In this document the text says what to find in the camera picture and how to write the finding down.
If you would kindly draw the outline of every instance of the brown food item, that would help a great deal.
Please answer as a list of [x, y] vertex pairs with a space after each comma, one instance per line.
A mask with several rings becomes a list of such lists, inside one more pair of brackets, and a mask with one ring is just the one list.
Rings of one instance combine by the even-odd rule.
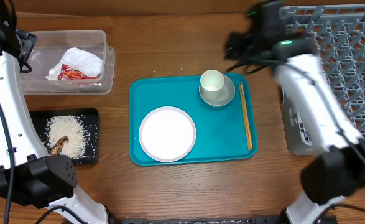
[[69, 139], [67, 136], [60, 138], [57, 143], [51, 148], [50, 156], [58, 156], [62, 152], [62, 148], [65, 144], [68, 144]]

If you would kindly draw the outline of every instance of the wooden surface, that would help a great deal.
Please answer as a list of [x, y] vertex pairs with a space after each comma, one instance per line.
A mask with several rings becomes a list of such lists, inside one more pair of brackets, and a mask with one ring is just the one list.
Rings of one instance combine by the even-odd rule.
[[[15, 0], [18, 12], [76, 16], [186, 15], [246, 12], [265, 0]], [[365, 0], [286, 0], [289, 6], [364, 4]]]
[[[222, 218], [279, 214], [300, 194], [300, 170], [311, 157], [286, 148], [279, 94], [268, 70], [247, 77], [259, 148], [248, 160], [140, 167], [129, 157], [128, 91], [137, 79], [224, 70], [222, 47], [240, 14], [21, 19], [35, 30], [104, 30], [116, 54], [116, 78], [108, 95], [26, 96], [30, 110], [95, 107], [100, 115], [99, 162], [77, 167], [79, 185], [119, 218]], [[0, 198], [0, 223], [5, 200]], [[346, 201], [365, 207], [365, 189]], [[44, 213], [12, 204], [11, 223], [33, 223]], [[341, 223], [365, 223], [365, 214], [339, 208]], [[45, 223], [60, 223], [54, 214]]]

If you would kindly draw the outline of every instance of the clear plastic container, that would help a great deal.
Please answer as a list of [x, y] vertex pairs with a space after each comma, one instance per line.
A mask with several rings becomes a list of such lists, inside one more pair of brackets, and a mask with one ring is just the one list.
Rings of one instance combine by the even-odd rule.
[[[32, 32], [37, 43], [28, 60], [33, 71], [21, 73], [21, 85], [28, 95], [108, 94], [114, 78], [114, 49], [108, 46], [103, 31], [43, 31]], [[86, 80], [46, 79], [49, 70], [59, 63], [65, 52], [77, 47], [102, 59], [99, 78]]]

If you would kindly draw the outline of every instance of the small white cup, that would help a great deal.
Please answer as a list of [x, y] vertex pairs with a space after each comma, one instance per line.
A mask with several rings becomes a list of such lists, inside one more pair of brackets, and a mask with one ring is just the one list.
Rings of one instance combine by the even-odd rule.
[[224, 75], [217, 70], [205, 71], [200, 77], [200, 88], [204, 97], [214, 100], [219, 97], [225, 84]]

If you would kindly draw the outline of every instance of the white bowl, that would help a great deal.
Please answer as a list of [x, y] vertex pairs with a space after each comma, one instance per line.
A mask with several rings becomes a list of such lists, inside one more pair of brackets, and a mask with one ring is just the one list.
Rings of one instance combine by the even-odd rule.
[[200, 97], [206, 102], [209, 106], [219, 108], [224, 105], [227, 105], [234, 97], [235, 94], [235, 87], [234, 83], [231, 78], [229, 78], [227, 75], [224, 74], [225, 83], [224, 86], [221, 89], [221, 93], [219, 94], [219, 97], [215, 99], [207, 99], [200, 86], [199, 86], [199, 94]]

